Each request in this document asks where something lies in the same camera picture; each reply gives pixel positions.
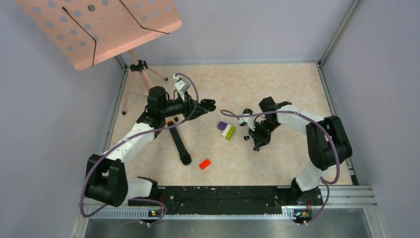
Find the black earbud case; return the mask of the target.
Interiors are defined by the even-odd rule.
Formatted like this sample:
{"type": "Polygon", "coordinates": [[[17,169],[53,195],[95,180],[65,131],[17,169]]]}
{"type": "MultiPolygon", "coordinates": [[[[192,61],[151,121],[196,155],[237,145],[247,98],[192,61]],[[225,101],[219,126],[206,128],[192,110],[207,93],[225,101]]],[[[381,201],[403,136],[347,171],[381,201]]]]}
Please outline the black earbud case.
{"type": "Polygon", "coordinates": [[[216,109],[216,101],[213,99],[202,99],[200,105],[208,112],[213,112],[216,109]]]}
{"type": "Polygon", "coordinates": [[[253,111],[251,109],[244,109],[243,115],[252,115],[253,111]]]}

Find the purple white green block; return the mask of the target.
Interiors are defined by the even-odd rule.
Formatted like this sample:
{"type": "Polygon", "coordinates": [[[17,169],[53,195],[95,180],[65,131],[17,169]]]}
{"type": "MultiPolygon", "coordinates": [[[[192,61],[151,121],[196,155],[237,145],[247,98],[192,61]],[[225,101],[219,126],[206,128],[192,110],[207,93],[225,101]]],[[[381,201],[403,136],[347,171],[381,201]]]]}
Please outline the purple white green block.
{"type": "Polygon", "coordinates": [[[230,140],[236,128],[224,121],[219,121],[217,124],[217,129],[221,131],[222,137],[224,137],[226,140],[230,140]]]}

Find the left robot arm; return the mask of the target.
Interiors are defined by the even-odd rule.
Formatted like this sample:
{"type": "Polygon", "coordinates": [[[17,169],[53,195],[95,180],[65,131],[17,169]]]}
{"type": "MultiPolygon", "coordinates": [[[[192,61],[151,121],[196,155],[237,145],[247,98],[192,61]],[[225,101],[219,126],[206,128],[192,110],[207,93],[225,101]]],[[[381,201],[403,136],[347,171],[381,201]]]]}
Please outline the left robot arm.
{"type": "Polygon", "coordinates": [[[82,197],[118,207],[129,192],[125,168],[165,128],[166,118],[182,115],[193,120],[216,109],[215,100],[200,102],[190,95],[168,99],[163,87],[149,90],[148,104],[129,133],[102,155],[93,154],[87,163],[86,186],[82,197]]]}

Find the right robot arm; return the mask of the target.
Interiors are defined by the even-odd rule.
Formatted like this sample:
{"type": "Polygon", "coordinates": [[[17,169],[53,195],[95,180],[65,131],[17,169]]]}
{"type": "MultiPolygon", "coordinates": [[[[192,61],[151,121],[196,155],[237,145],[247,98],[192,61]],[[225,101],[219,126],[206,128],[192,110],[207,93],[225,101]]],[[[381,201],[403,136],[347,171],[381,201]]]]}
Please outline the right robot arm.
{"type": "Polygon", "coordinates": [[[263,120],[257,122],[252,110],[243,111],[240,125],[249,127],[246,139],[252,138],[254,150],[259,151],[271,141],[272,132],[280,125],[288,125],[307,138],[310,161],[292,180],[290,197],[296,204],[304,204],[333,167],[339,167],[352,156],[353,150],[338,116],[317,116],[300,110],[292,103],[275,103],[272,97],[260,101],[263,120]]]}

